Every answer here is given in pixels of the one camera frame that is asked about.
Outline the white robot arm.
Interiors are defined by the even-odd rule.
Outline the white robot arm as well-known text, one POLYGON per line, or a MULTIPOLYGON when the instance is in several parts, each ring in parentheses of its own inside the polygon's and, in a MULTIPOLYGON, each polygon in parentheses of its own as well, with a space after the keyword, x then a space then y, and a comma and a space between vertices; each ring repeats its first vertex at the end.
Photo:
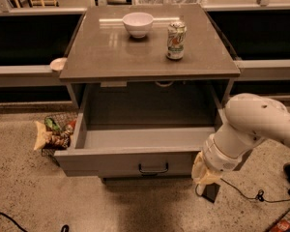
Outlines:
POLYGON ((264 140, 290 148, 290 113, 280 101, 242 93, 229 99, 223 115, 222 126, 205 140, 191 169, 199 195, 264 140))

